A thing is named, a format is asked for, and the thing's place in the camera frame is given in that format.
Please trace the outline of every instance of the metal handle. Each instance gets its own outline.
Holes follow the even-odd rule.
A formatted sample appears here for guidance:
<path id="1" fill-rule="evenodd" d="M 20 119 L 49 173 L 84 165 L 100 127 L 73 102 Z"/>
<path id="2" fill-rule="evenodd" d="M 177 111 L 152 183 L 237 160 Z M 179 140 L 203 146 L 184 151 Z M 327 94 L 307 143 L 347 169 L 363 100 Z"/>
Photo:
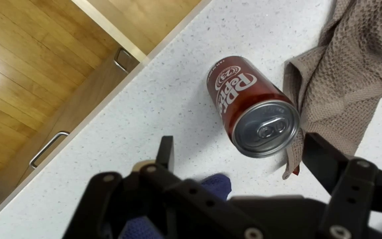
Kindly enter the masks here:
<path id="1" fill-rule="evenodd" d="M 126 49 L 119 47 L 119 49 L 116 50 L 116 53 L 114 54 L 112 61 L 114 61 L 114 63 L 115 63 L 118 67 L 120 67 L 120 70 L 123 70 L 124 72 L 128 72 L 128 70 L 118 61 L 118 58 L 119 58 L 119 55 L 120 55 L 122 51 L 123 51 L 126 55 L 128 55 L 130 58 L 134 58 Z"/>
<path id="2" fill-rule="evenodd" d="M 67 136 L 69 134 L 70 134 L 69 131 L 61 130 L 55 135 L 53 135 L 29 160 L 30 167 L 35 168 L 37 164 L 34 164 L 34 161 L 47 150 L 47 147 L 51 146 L 59 136 L 62 135 Z"/>

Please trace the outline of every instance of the can top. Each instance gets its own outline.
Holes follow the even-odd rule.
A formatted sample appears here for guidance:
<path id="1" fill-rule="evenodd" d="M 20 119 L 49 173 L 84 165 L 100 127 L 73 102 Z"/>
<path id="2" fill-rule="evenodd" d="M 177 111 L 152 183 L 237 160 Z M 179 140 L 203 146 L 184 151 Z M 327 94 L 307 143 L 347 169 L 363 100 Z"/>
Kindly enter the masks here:
<path id="1" fill-rule="evenodd" d="M 236 120 L 232 142 L 248 156 L 268 156 L 289 144 L 297 128 L 295 107 L 283 100 L 265 100 L 245 110 Z"/>

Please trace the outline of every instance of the soda can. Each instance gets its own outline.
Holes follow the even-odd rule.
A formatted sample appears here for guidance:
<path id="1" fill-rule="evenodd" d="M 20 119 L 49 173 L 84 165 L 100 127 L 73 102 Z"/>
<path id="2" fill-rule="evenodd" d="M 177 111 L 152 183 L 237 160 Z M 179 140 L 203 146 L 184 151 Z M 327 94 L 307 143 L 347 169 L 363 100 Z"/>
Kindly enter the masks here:
<path id="1" fill-rule="evenodd" d="M 295 107 L 246 58 L 229 55 L 217 61 L 208 72 L 207 88 L 229 139 L 241 153 L 268 156 L 294 138 Z"/>

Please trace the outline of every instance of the white countertop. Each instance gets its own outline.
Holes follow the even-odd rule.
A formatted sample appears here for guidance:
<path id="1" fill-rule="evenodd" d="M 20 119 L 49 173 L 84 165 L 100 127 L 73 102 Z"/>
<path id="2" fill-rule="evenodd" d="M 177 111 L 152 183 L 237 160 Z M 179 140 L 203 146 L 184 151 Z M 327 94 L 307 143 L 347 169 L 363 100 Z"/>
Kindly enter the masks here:
<path id="1" fill-rule="evenodd" d="M 88 179 L 100 171 L 126 176 L 135 161 L 155 156 L 161 135 L 173 135 L 173 172 L 181 177 L 222 171 L 233 195 L 299 193 L 326 201 L 305 165 L 282 180 L 281 155 L 237 152 L 205 75 L 218 58 L 240 54 L 281 87 L 285 61 L 317 43 L 330 7 L 330 0 L 211 1 L 23 183 L 0 211 L 0 237 L 61 237 Z M 382 167 L 382 103 L 358 155 Z"/>

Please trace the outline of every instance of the screw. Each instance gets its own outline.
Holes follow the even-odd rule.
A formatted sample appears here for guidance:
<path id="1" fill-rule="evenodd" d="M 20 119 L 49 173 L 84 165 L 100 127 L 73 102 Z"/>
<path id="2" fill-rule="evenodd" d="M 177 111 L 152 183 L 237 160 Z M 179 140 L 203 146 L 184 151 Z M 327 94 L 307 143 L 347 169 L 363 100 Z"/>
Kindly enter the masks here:
<path id="1" fill-rule="evenodd" d="M 334 239 L 351 239 L 351 233 L 346 227 L 334 224 L 329 228 L 329 232 Z"/>
<path id="2" fill-rule="evenodd" d="M 256 227 L 248 227 L 245 231 L 244 231 L 244 237 L 245 239 L 262 239 L 262 233 L 258 228 Z"/>
<path id="3" fill-rule="evenodd" d="M 358 165 L 360 165 L 360 167 L 364 167 L 364 168 L 367 168 L 367 167 L 370 167 L 371 164 L 368 163 L 368 161 L 366 161 L 366 160 L 358 160 L 358 161 L 355 161 Z"/>
<path id="4" fill-rule="evenodd" d="M 114 175 L 112 173 L 107 173 L 107 175 L 104 175 L 103 177 L 102 177 L 102 180 L 103 181 L 111 181 L 111 180 L 114 180 Z"/>
<path id="5" fill-rule="evenodd" d="M 146 168 L 146 171 L 147 171 L 147 172 L 153 172 L 153 171 L 156 171 L 156 167 L 155 167 L 155 165 L 148 165 L 148 167 Z"/>

